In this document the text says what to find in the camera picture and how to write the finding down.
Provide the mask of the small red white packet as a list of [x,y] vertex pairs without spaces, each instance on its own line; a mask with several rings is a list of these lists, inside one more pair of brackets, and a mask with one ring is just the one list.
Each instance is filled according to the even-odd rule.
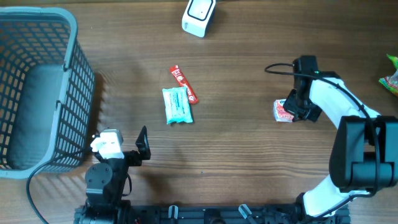
[[275,100],[273,105],[274,118],[278,122],[290,123],[293,121],[294,116],[284,109],[285,101],[286,99]]

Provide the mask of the teal tissue pack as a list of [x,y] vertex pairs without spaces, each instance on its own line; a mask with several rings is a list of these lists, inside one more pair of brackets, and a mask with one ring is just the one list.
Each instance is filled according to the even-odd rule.
[[193,122],[186,87],[164,88],[162,94],[167,124]]

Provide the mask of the red stick packet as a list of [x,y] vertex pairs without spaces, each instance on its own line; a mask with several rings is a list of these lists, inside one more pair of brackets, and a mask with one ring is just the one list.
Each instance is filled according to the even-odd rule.
[[195,92],[193,91],[192,87],[190,86],[188,80],[186,79],[185,75],[182,73],[180,67],[178,65],[174,65],[169,68],[170,73],[174,76],[176,79],[177,83],[181,87],[186,87],[187,88],[187,96],[188,96],[188,101],[190,104],[197,104],[199,102],[198,97],[196,96]]

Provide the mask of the green Haribo gummy bag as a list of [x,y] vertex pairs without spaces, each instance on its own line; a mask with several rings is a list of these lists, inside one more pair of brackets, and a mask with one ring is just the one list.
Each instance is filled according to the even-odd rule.
[[397,88],[397,73],[398,73],[398,64],[397,64],[397,57],[393,55],[386,55],[387,58],[392,62],[395,73],[391,76],[386,76],[379,79],[379,83],[384,86],[387,90],[389,90],[395,96],[398,96],[398,88]]

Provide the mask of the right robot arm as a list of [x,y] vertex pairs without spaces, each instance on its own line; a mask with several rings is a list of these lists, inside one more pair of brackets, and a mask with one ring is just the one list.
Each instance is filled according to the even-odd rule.
[[284,109],[294,121],[325,113],[337,128],[329,174],[293,205],[278,208],[293,223],[348,223],[347,205],[397,184],[397,118],[382,116],[345,87],[333,71],[303,55],[290,63],[294,87]]

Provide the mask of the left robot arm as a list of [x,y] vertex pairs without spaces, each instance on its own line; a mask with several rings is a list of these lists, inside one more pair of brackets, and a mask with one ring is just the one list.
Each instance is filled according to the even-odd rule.
[[85,174],[84,206],[75,210],[75,223],[140,223],[134,216],[131,202],[123,200],[125,183],[132,180],[130,167],[141,166],[151,157],[147,128],[142,127],[136,139],[137,150],[122,151],[123,136],[118,129],[105,129],[93,136],[90,143],[98,160]]

